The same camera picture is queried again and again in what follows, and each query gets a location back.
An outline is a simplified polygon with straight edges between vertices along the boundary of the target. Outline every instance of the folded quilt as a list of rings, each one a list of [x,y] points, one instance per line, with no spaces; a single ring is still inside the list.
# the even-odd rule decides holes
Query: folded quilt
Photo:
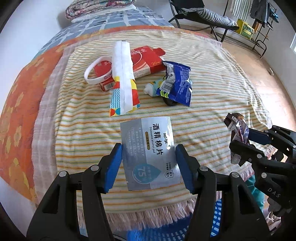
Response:
[[[102,10],[98,9],[98,11],[96,11],[96,12],[82,14],[79,17],[72,19],[71,22],[77,23],[77,22],[93,19],[95,17],[109,14],[109,13],[114,13],[114,12],[121,12],[122,13],[123,11],[136,10],[136,9],[137,8],[133,4],[126,6],[126,7],[108,7],[108,8],[104,8]]]
[[[126,7],[135,0],[75,0],[66,9],[66,18],[74,19],[86,13],[93,13],[109,7]]]

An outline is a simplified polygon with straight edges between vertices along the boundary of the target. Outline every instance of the orange floral blanket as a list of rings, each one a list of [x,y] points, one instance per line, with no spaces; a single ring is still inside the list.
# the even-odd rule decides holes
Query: orange floral blanket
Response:
[[[27,199],[35,202],[32,138],[39,103],[47,81],[68,45],[96,34],[132,29],[171,30],[170,27],[130,26],[86,34],[51,48],[25,66],[16,78],[0,117],[0,177]]]

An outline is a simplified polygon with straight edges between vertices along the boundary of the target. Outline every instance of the white wall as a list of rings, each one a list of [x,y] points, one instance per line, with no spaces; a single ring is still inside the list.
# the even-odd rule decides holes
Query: white wall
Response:
[[[26,236],[36,206],[0,178],[0,201],[14,225]]]
[[[0,112],[22,68],[62,28],[72,0],[24,0],[0,33]]]
[[[290,48],[295,30],[276,3],[270,2],[277,8],[279,23],[272,24],[274,30],[269,32],[269,41],[265,41],[267,51],[264,58],[281,79],[296,107],[296,53]]]
[[[223,15],[227,0],[204,0],[203,2],[206,8]],[[269,41],[265,41],[267,51],[264,58],[281,79],[296,107],[296,54],[290,49],[295,31],[276,3],[272,0],[270,0],[270,2],[278,9],[277,14],[279,15],[279,23],[273,23],[274,31],[270,31],[268,35]],[[168,0],[137,0],[136,5],[148,6],[157,14],[162,15],[166,20],[170,20],[173,17]],[[230,12],[230,4],[227,8],[226,16],[237,21],[237,18]],[[188,20],[180,20],[179,22],[181,24],[201,26],[199,23]],[[252,26],[253,22],[254,19],[249,17],[247,23]],[[249,41],[240,36],[229,33],[227,35],[250,45]]]

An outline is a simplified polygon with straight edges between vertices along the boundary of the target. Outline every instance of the blue snack packet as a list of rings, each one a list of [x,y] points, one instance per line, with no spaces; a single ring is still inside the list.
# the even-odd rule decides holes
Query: blue snack packet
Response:
[[[189,80],[190,67],[171,61],[163,61],[166,66],[165,80],[156,94],[178,103],[190,106],[192,82]]]

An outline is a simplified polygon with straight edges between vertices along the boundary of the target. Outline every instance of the striped towel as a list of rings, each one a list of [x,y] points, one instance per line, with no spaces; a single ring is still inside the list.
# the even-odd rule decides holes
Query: striped towel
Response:
[[[164,72],[136,81],[141,107],[121,116],[109,116],[112,92],[102,92],[84,82],[85,68],[99,56],[111,55],[118,40],[131,48],[149,45],[166,51],[165,59],[191,67],[191,107],[168,107],[161,97],[143,93],[146,83],[160,79]],[[189,155],[215,172],[238,172],[247,179],[253,170],[230,163],[231,132],[223,120],[228,112],[240,112],[249,127],[271,127],[268,112],[246,74],[229,52],[216,41],[187,32],[134,30],[102,36],[77,47],[68,60],[59,91],[55,120],[57,170],[81,172],[108,155],[120,142],[120,123],[152,116],[170,116],[176,145],[182,143]],[[113,188],[102,195],[107,218],[121,230],[160,227],[193,211],[195,197],[181,184],[153,190],[128,191],[121,165]],[[78,208],[82,208],[81,193]]]
[[[252,0],[234,0],[233,16],[246,22],[250,15],[252,2]]]

